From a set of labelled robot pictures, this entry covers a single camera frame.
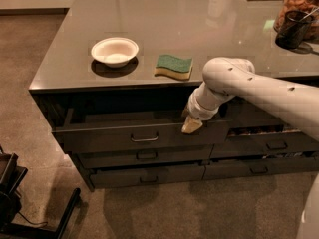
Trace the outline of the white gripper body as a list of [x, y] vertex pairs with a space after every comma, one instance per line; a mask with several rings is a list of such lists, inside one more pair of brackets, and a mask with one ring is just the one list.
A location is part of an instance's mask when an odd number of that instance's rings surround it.
[[202, 83], [196, 88], [187, 102], [188, 113], [196, 120], [210, 120], [218, 112], [219, 107], [234, 98], [234, 95], [228, 95], [216, 92]]

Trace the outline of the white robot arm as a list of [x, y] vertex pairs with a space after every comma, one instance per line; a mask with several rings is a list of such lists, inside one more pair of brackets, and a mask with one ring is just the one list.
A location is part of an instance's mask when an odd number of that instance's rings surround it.
[[[319, 138], [319, 90], [316, 87], [258, 76], [244, 59], [215, 58], [203, 66], [203, 83], [186, 105], [189, 122], [201, 126], [219, 116], [221, 105], [249, 102], [282, 120], [298, 136]], [[229, 160], [233, 178], [192, 184], [203, 204], [198, 214], [201, 239], [319, 239], [319, 175], [306, 169], [302, 159], [271, 158], [278, 150], [264, 149], [257, 161]], [[238, 170], [262, 164], [243, 177]]]

